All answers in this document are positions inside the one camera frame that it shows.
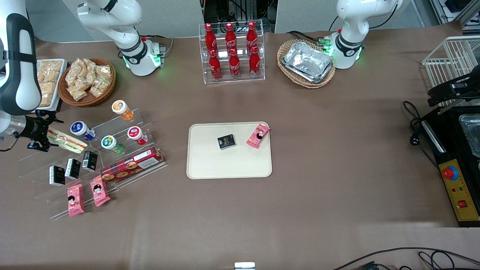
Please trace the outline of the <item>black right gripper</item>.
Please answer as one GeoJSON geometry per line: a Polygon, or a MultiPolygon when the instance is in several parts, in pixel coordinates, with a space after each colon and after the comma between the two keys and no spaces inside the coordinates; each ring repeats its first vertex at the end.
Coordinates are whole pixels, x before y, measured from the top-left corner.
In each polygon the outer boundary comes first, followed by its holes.
{"type": "Polygon", "coordinates": [[[35,111],[35,115],[37,117],[25,116],[25,127],[20,133],[20,137],[31,140],[27,149],[48,152],[50,149],[50,142],[47,138],[49,125],[54,122],[65,122],[57,118],[56,111],[35,111]]]}

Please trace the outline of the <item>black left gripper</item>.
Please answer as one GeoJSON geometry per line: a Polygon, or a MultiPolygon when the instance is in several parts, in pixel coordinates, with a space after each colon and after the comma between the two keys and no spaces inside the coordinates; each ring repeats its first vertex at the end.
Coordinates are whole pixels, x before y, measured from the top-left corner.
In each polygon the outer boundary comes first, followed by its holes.
{"type": "Polygon", "coordinates": [[[479,73],[469,73],[450,80],[447,85],[437,85],[427,92],[427,103],[433,107],[451,99],[478,99],[479,79],[479,73]]]}

